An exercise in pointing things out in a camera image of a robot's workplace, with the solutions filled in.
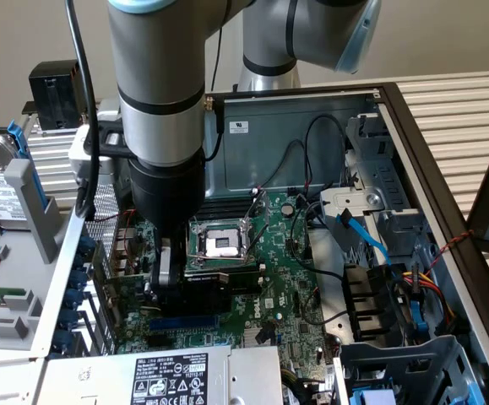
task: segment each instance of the capacitor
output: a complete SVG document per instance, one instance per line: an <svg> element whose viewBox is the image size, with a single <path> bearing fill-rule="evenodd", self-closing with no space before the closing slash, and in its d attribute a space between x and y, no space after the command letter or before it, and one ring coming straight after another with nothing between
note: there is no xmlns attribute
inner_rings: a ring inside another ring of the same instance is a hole
<svg viewBox="0 0 489 405"><path fill-rule="evenodd" d="M319 365L321 364L321 359L323 358L323 349L317 348L315 351L315 361Z"/></svg>
<svg viewBox="0 0 489 405"><path fill-rule="evenodd" d="M281 206L280 211L284 218L291 218L295 214L295 207L286 202Z"/></svg>

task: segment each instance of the motherboard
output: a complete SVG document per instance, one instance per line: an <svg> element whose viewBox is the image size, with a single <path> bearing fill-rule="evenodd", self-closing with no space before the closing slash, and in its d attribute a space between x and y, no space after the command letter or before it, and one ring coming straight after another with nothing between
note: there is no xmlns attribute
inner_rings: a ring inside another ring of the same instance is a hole
<svg viewBox="0 0 489 405"><path fill-rule="evenodd" d="M214 325L201 327L165 328L151 330L151 322L159 319L161 313L135 299L135 291L148 277L147 273L126 274L108 278L119 297L118 308L122 323L117 328L117 353L140 353L155 350L197 348L205 346L231 345L233 348L249 348L259 345L277 345L280 365L294 370L306 378L324 378L324 361L332 356L322 356L325 347L323 327L307 324L302 319L302 304L317 287L315 274L308 272L295 260L291 253L291 225L297 215L296 198L285 193L269 193L265 199L268 208L251 218L254 230L264 232L258 237L246 263L260 261L262 277L259 278L258 294L234 295L231 311L216 317ZM226 229L234 224L234 219L201 221L193 219L188 240L187 271L198 271L198 236L196 230L210 228ZM139 216L127 221L124 233L139 238L135 246L138 266L154 260L151 246L154 230L152 225ZM306 245L304 218L296 219L293 242L298 251ZM231 266L229 261L212 260L208 266ZM307 315L321 321L322 314L315 300L306 309ZM268 330L274 336L260 343L256 336Z"/></svg>

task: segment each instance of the gray wall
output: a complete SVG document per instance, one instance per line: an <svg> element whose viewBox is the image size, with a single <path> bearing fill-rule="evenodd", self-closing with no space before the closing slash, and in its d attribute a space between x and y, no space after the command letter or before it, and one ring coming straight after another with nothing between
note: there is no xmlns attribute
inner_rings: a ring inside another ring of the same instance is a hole
<svg viewBox="0 0 489 405"><path fill-rule="evenodd" d="M116 93L106 0L76 0L96 97ZM217 35L207 43L207 86ZM217 89L238 80L242 19L224 30ZM63 0L0 0L0 124L31 100L28 74L40 61L73 58ZM368 57L355 76L299 65L304 84L349 78L489 69L489 0L383 0Z"/></svg>

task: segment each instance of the robotic arm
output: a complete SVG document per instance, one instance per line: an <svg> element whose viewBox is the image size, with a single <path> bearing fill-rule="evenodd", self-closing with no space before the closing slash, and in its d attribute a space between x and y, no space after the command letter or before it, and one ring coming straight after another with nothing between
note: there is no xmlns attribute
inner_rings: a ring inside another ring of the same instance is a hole
<svg viewBox="0 0 489 405"><path fill-rule="evenodd" d="M204 201L204 43L244 9L239 90L299 87L296 60L355 72L380 0L109 0L137 210L163 237Z"/></svg>

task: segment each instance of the green circuit board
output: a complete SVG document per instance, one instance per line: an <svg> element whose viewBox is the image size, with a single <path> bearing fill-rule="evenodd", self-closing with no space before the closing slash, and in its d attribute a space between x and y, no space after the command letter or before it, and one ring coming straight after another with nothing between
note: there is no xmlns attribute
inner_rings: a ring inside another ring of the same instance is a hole
<svg viewBox="0 0 489 405"><path fill-rule="evenodd" d="M119 308L123 310L122 325L117 330L119 354L214 345L255 347L258 345L255 336L262 325L273 322L280 365L293 368L303 377L324 378L325 360L323 358L320 364L316 361L317 349L324 350L323 327L306 324L299 312L295 311L295 295L298 294L303 303L317 286L315 275L303 269L286 247L293 218L282 216L280 209L284 203L295 206L296 199L287 197L284 193L269 193L268 197L269 227L253 249L254 259L262 257L266 265L260 294L234 296L231 312L220 315L218 327L152 332L149 329L150 320L159 317L160 313L141 306L133 294L135 284L146 276L139 274L110 278L107 282L117 291L120 297ZM253 218L253 228L261 229L264 221L264 214ZM303 224L304 220L300 217L294 234L299 249L304 246ZM144 240L152 235L152 225L148 222L138 219L134 226ZM195 244L196 239L191 237L188 252L196 250ZM147 257L149 261L153 260L151 255L145 249L139 250L138 254L141 260ZM192 258L188 259L187 268L194 269L195 266L196 262ZM321 311L313 305L308 308L307 313L313 319L322 319Z"/></svg>

